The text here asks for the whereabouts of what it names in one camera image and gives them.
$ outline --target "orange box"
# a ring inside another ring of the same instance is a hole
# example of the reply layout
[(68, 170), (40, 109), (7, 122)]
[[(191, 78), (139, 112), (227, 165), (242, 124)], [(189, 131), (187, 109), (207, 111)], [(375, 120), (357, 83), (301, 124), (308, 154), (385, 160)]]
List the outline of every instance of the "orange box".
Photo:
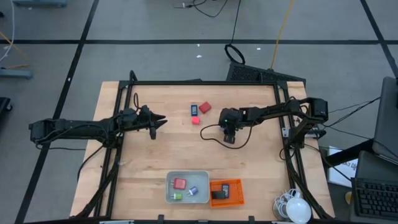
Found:
[[(229, 198), (213, 199), (212, 191), (220, 191), (222, 184), (229, 184)], [(243, 186), (241, 179), (210, 181), (210, 206), (212, 208), (225, 208), (244, 205)]]

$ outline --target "wooden table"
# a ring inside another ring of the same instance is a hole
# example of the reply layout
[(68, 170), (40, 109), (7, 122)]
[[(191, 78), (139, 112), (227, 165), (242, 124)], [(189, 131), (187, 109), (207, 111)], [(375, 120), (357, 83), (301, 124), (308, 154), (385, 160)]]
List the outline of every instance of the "wooden table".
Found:
[[(94, 120), (112, 116), (117, 87), (118, 82), (102, 84)], [(290, 96), (306, 97), (303, 83), (288, 82), (288, 87)], [(163, 214), (167, 220), (248, 220), (250, 215), (256, 220), (275, 220), (274, 198), (280, 196), (282, 190), (290, 189), (286, 164), (279, 159), (282, 149), (279, 120), (266, 120), (253, 127), (250, 141), (240, 150), (204, 141), (199, 135), (202, 127), (218, 122), (222, 108), (274, 105), (272, 86), (134, 85), (135, 92), (140, 105), (148, 105), (154, 113), (166, 115), (168, 122), (157, 130), (154, 141), (150, 140), (148, 131), (126, 133), (112, 219), (156, 220)], [(190, 105), (204, 101), (208, 101), (212, 109), (200, 115), (200, 126), (194, 126)], [(249, 128), (245, 128), (237, 132), (234, 146), (246, 140), (248, 131)], [(209, 128), (204, 137), (210, 136), (222, 139), (223, 133), (217, 127)], [(309, 139), (306, 143), (317, 147), (315, 140)], [(97, 141), (88, 141), (85, 158), (99, 146)], [(319, 152), (310, 147), (301, 152), (309, 190), (325, 211), (334, 216)], [(71, 215), (80, 212), (96, 192), (104, 154), (103, 149), (81, 171)], [(242, 179), (245, 204), (210, 208), (209, 204), (166, 203), (166, 174), (180, 169), (207, 170), (210, 179)], [(107, 201), (108, 192), (104, 194), (101, 214), (105, 213)]]

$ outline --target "white cord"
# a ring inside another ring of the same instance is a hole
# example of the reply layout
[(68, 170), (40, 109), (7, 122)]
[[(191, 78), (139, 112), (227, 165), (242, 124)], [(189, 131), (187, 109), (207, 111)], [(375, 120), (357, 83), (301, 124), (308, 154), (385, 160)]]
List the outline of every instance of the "white cord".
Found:
[(286, 205), (290, 199), (294, 198), (294, 195), (296, 193), (296, 189), (290, 189), (288, 192), (285, 191), (285, 193), (282, 194), (280, 197), (276, 197), (274, 199), (276, 209), (278, 210), (281, 217), (289, 218), (289, 216), (286, 214)]
[(11, 3), (11, 10), (12, 10), (12, 36), (11, 36), (11, 44), (8, 47), (6, 53), (0, 58), (0, 63), (7, 57), (8, 53), (10, 52), (12, 45), (14, 44), (14, 36), (15, 36), (15, 11), (14, 11), (14, 3), (10, 0)]

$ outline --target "keyboard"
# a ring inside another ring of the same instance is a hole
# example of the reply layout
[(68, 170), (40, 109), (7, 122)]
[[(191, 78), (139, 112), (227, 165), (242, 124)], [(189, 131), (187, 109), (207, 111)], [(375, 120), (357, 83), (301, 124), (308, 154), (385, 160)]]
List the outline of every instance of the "keyboard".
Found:
[(398, 182), (351, 179), (357, 216), (398, 221)]

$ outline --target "green object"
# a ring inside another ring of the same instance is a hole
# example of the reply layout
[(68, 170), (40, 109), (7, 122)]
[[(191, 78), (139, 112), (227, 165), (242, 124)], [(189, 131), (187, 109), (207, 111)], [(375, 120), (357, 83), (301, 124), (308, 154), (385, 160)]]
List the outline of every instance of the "green object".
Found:
[(182, 194), (180, 194), (180, 193), (172, 194), (172, 199), (174, 199), (174, 200), (182, 200)]

